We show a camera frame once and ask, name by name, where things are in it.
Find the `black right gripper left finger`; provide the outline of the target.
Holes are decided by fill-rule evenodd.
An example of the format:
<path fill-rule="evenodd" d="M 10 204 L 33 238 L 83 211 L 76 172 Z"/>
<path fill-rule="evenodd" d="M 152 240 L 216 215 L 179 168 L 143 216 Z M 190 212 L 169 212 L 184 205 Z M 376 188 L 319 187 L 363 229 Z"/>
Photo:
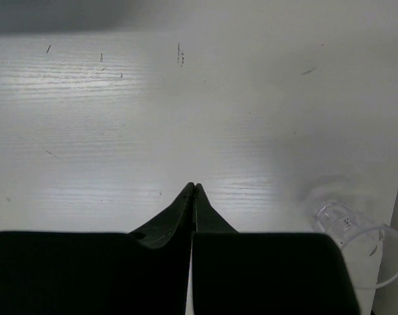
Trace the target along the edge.
<path fill-rule="evenodd" d="M 129 233 L 0 232 L 0 314 L 184 314 L 192 203 Z"/>

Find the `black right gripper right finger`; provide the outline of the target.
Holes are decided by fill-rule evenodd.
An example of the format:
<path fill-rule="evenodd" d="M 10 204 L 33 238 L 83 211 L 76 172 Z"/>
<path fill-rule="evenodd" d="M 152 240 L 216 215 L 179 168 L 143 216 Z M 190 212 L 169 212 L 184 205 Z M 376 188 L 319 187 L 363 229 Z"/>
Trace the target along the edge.
<path fill-rule="evenodd" d="M 196 314 L 359 314 L 344 258 L 326 234 L 241 233 L 195 187 Z"/>

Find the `clear plastic cup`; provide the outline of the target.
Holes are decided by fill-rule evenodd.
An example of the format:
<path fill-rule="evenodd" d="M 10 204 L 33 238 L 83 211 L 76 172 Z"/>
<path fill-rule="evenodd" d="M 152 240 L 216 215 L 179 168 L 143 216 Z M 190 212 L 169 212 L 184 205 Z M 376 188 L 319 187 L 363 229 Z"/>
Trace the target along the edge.
<path fill-rule="evenodd" d="M 379 289 L 398 278 L 398 230 L 375 219 L 375 197 L 332 175 L 305 183 L 300 201 L 312 230 L 339 247 L 356 289 Z"/>

